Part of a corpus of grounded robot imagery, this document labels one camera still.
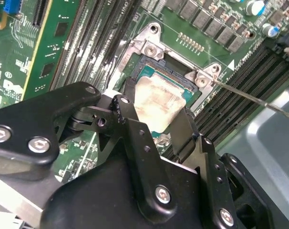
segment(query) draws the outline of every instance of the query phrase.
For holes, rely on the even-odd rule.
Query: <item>green circuit board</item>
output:
[[[49,90],[79,6],[78,0],[44,5],[25,0],[18,14],[7,14],[4,2],[0,1],[0,108]],[[38,21],[40,12],[44,17]]]
[[[223,82],[263,42],[265,23],[277,26],[279,32],[289,26],[289,6],[281,9],[289,0],[267,1],[261,16],[246,15],[249,1],[49,0],[43,1],[42,7],[40,0],[24,0],[19,13],[8,15],[2,11],[4,2],[0,1],[2,25],[7,17],[6,26],[0,29],[0,108],[76,81],[105,90],[107,78],[111,79],[120,61],[125,61],[129,43],[152,22],[161,27],[160,42],[199,69],[220,64],[218,79]],[[196,10],[185,11],[189,4],[196,5]],[[40,26],[33,24],[38,6],[43,10]],[[203,22],[195,21],[203,12],[208,18],[202,26]],[[226,34],[221,36],[224,30],[231,35],[228,41]],[[127,60],[116,90],[122,89],[141,58],[134,53]],[[195,115],[217,95],[217,90],[214,88],[193,110]],[[187,106],[199,98],[199,93],[189,95]],[[86,132],[60,147],[54,170],[60,180],[67,181],[94,167],[96,161],[97,136]]]

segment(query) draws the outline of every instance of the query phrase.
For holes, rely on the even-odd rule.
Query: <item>pcie slot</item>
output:
[[[273,92],[275,91],[275,89],[273,89],[273,88],[279,88],[288,79],[289,79],[289,71],[287,71],[282,76],[281,79],[278,79],[276,81],[274,80],[272,83],[270,83],[268,85],[269,90],[267,90],[261,96],[261,98],[263,100],[268,99],[273,94]],[[237,123],[241,123],[242,121],[246,120],[258,107],[259,107],[259,105],[254,104],[252,102],[249,102],[248,105],[246,106],[245,110],[240,112],[242,115],[239,116],[239,119],[237,119],[236,121],[231,123],[230,126],[227,125],[225,128],[223,128],[223,130],[221,130],[221,132],[219,132],[220,135],[217,135],[215,137],[212,137],[212,136],[208,136],[208,137],[213,140],[215,145],[218,145],[226,136],[228,136],[232,131],[235,130],[235,128],[237,127]]]
[[[98,23],[95,24],[94,30],[91,33],[88,33],[89,36],[88,47],[85,49],[84,55],[82,56],[77,66],[78,71],[70,78],[68,83],[73,83],[82,80],[82,76],[89,62],[91,53],[93,52],[93,49],[100,40],[107,21],[112,17],[111,15],[115,7],[115,2],[116,2],[115,0],[108,0],[108,4],[104,3],[104,8],[102,12],[99,14]]]
[[[87,81],[95,86],[96,79],[90,79],[91,72],[93,71],[93,67],[97,64],[97,59],[100,55],[101,51],[105,51],[106,48],[109,47],[112,36],[114,36],[114,32],[116,30],[120,30],[123,26],[125,11],[127,8],[130,8],[133,0],[127,1],[117,1],[115,10],[112,12],[112,17],[108,20],[104,30],[102,32],[101,38],[97,44],[95,44],[90,53],[90,59],[88,59],[87,64],[85,66],[84,74],[82,76],[82,81]]]
[[[260,61],[262,61],[268,54],[269,51],[260,46],[252,55],[252,61],[244,63],[240,67],[239,71],[231,77],[227,84],[233,87],[239,86],[250,74],[250,72],[253,71],[254,67],[256,67]],[[220,107],[223,104],[222,101],[224,101],[230,95],[231,92],[221,89],[216,96],[217,98],[215,97],[209,104],[207,104],[205,110],[202,110],[200,114],[197,115],[195,119],[196,124],[200,125],[201,123],[205,122],[208,119],[210,113],[213,112],[217,107]]]
[[[84,14],[84,11],[85,11],[85,6],[87,4],[87,1],[88,0],[81,0],[80,1],[80,5],[79,5],[79,8],[78,8],[78,11],[77,11],[77,14],[74,18],[74,22],[73,22],[73,25],[72,25],[72,28],[70,30],[70,33],[68,35],[68,38],[67,38],[67,41],[66,41],[66,44],[69,46],[69,48],[64,48],[63,51],[62,51],[62,55],[60,57],[60,61],[59,61],[59,64],[58,64],[58,68],[57,68],[57,71],[55,73],[55,76],[54,76],[54,79],[53,79],[53,82],[52,82],[52,85],[51,85],[51,90],[54,90],[58,87],[61,87],[63,85],[59,85],[60,83],[60,80],[62,79],[61,76],[62,75],[65,75],[65,64],[67,62],[69,62],[68,60],[68,55],[69,55],[69,52],[71,51],[71,43],[73,42],[74,39],[81,39],[77,36],[77,38],[75,37],[76,36],[76,33],[79,29],[79,23],[83,17],[83,14]]]
[[[48,0],[38,0],[36,3],[32,25],[40,28],[46,12]]]
[[[99,23],[101,17],[103,17],[104,21],[105,21],[105,19],[107,19],[109,17],[109,14],[113,9],[114,2],[115,2],[114,0],[108,0],[108,4],[106,4],[106,2],[104,0],[99,1],[95,11],[92,14],[92,18],[90,20],[89,26],[88,26],[88,28],[86,28],[86,33],[85,33],[84,37],[82,38],[81,44],[78,48],[78,52],[75,53],[74,58],[72,59],[72,66],[69,70],[69,73],[68,73],[69,77],[67,77],[65,85],[71,84],[75,81],[78,81],[78,77],[76,77],[77,76],[77,70],[78,70],[79,65],[81,63],[83,52],[85,51],[86,46],[88,45],[90,39],[93,36],[95,36],[97,28],[99,26],[103,26],[103,25],[101,25],[101,23]],[[102,11],[103,11],[105,6],[108,7],[108,12],[106,15],[102,15]]]
[[[270,67],[273,66],[276,60],[277,60],[277,56],[275,55],[269,56],[268,59],[265,61],[265,63],[267,64],[261,65],[257,70],[255,70],[252,73],[252,77],[247,79],[247,81],[239,89],[241,91],[252,94],[252,92],[251,91],[249,92],[249,90],[253,86],[253,82],[258,83],[260,79],[264,80],[262,79],[263,74],[265,74],[270,69]],[[201,131],[205,133],[209,133],[208,129],[211,128],[212,126],[215,126],[216,122],[220,120],[222,117],[226,117],[226,113],[233,106],[238,109],[237,106],[239,106],[240,104],[237,101],[239,98],[240,98],[239,96],[231,96],[231,97],[228,96],[224,101],[222,101],[221,102],[222,104],[227,104],[227,105],[219,106],[218,108],[216,108],[214,112],[217,113],[217,117],[210,118],[208,122],[205,122],[205,124],[203,124],[204,128]]]
[[[271,71],[269,72],[270,74],[268,75],[267,78],[263,77],[263,73],[261,73],[261,78],[263,81],[259,85],[252,85],[253,88],[250,88],[247,91],[247,93],[249,93],[255,97],[258,97],[260,92],[266,91],[264,89],[266,89],[267,86],[269,85],[269,83],[271,81],[273,81],[276,77],[278,77],[279,74],[283,70],[285,70],[286,67],[287,66],[285,64],[279,63],[276,68],[271,69]],[[239,118],[241,111],[245,109],[247,104],[249,104],[249,101],[247,99],[244,99],[238,95],[233,96],[233,98],[235,100],[234,106],[230,106],[229,108],[226,108],[226,111],[224,111],[224,112],[222,111],[224,118],[217,118],[218,122],[214,126],[227,126],[227,124],[226,124],[227,119],[229,117],[231,117],[231,119],[233,119],[233,120],[235,120],[235,118]],[[215,138],[219,133],[217,132],[217,128],[211,128],[211,127],[212,127],[212,125],[210,126],[210,131],[205,130],[204,132],[207,135],[211,136],[212,138]]]

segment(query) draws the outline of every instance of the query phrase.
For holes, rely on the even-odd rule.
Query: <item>white label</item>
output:
[[[14,85],[11,81],[9,80],[4,80],[3,81],[3,88],[7,89],[9,91],[14,91],[16,94],[22,94],[23,93],[23,89],[21,86],[19,85]]]

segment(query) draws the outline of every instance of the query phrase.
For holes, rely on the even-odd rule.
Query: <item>black mechanical arm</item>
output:
[[[289,221],[233,155],[219,157],[183,109],[170,125],[178,163],[162,159],[138,120],[135,83],[101,95],[74,83],[0,109],[0,204],[41,229],[289,229]],[[98,166],[62,185],[59,144],[99,138]]]

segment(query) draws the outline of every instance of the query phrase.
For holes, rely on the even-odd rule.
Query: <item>black metal bracket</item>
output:
[[[104,102],[104,106],[110,110],[94,106],[80,109],[68,127],[99,133],[99,164],[104,163],[123,140],[141,213],[153,223],[168,221],[176,212],[176,197],[147,125],[139,122],[133,103],[124,95],[115,96],[110,104]],[[163,203],[156,197],[158,187],[168,192],[169,202]]]
[[[289,229],[288,219],[241,161],[230,154],[224,154],[220,161],[227,170],[237,215],[247,228]]]
[[[194,117],[186,109],[171,123],[170,135],[179,162],[200,174],[203,225],[207,228],[245,228],[236,214],[225,167],[218,160],[213,143],[199,134]]]
[[[0,175],[26,180],[47,177],[69,117],[99,100],[98,90],[79,82],[0,109],[0,127],[8,137],[0,141]],[[30,150],[29,142],[36,137],[46,141],[46,152]]]
[[[124,160],[141,214],[154,226],[171,224],[170,219],[178,211],[177,200],[184,198],[176,197],[177,185],[173,189],[173,180],[167,176],[169,171],[160,159],[148,126],[138,120],[133,105],[134,82],[127,81],[126,84],[124,91],[131,95],[131,100],[125,95],[101,96],[89,84],[75,83],[0,109],[0,128],[9,133],[5,139],[0,135],[0,175],[4,175],[0,178],[46,178],[58,156],[59,142],[79,136],[84,130],[95,131],[99,136],[98,163],[105,165]],[[197,174],[192,171],[195,180],[200,175],[198,202],[204,228],[245,229],[253,225],[259,229],[267,225],[289,228],[288,220],[245,167],[229,155],[220,160],[213,143],[199,134],[193,119],[183,109],[169,129],[179,162],[197,171]],[[48,148],[44,152],[31,150],[30,141],[36,137],[45,139]],[[76,190],[78,179],[72,182],[76,184],[73,185]],[[244,190],[242,194],[239,188],[233,187],[238,184]],[[197,187],[191,191],[194,192],[197,193]],[[255,217],[245,218],[248,206],[254,210]]]

